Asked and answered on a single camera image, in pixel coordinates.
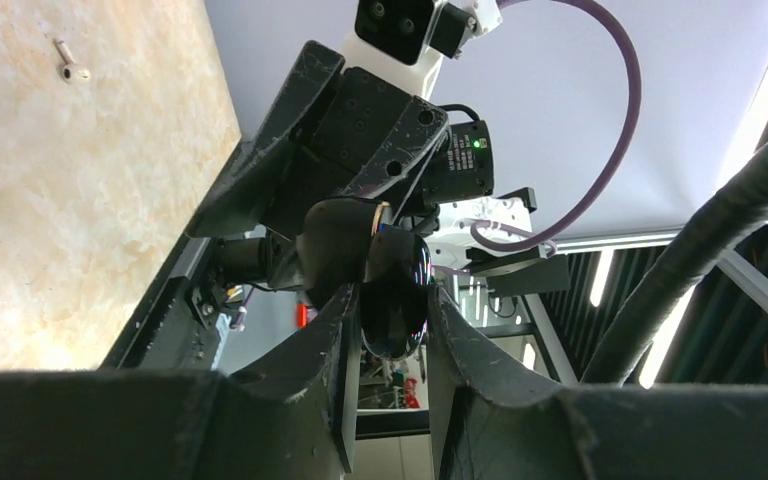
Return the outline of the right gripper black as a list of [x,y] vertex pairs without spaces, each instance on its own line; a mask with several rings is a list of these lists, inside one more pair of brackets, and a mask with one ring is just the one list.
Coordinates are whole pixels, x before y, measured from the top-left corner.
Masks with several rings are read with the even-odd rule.
[[442,143],[446,113],[370,72],[333,80],[343,55],[306,42],[254,139],[241,143],[187,225],[224,237],[257,224],[286,239],[307,211],[337,196],[375,199]]

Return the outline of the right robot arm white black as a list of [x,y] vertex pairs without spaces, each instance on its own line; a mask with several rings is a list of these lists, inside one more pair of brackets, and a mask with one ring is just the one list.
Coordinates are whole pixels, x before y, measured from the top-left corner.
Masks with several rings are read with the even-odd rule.
[[388,202],[401,216],[457,210],[459,225],[533,210],[521,189],[494,197],[489,140],[446,110],[310,41],[250,143],[242,144],[188,226],[226,237],[262,225],[291,240],[307,211],[331,197]]

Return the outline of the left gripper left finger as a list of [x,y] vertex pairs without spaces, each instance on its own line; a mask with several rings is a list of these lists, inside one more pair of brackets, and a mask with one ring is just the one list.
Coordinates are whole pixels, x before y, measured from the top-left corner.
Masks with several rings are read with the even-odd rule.
[[338,479],[358,295],[246,368],[0,373],[0,479]]

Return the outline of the white wireless earbud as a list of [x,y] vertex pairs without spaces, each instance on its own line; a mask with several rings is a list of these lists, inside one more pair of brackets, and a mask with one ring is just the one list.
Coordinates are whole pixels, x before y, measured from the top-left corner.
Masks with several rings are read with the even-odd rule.
[[70,84],[89,82],[92,78],[89,68],[75,61],[66,42],[62,39],[55,39],[53,44],[62,59],[62,66],[60,69],[61,78],[66,83]]

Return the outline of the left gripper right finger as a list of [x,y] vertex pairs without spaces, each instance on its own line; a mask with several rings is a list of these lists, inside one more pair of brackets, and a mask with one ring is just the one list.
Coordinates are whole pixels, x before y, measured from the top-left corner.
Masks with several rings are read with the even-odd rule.
[[428,295],[440,479],[768,479],[768,386],[564,386]]

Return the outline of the black earbud charging case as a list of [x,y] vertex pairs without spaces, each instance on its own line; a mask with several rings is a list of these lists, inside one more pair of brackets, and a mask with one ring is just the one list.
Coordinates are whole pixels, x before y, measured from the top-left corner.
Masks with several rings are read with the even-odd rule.
[[365,349],[386,361],[418,349],[429,316],[431,254],[419,234],[393,224],[388,202],[322,200],[308,210],[295,243],[303,291],[315,308],[356,285]]

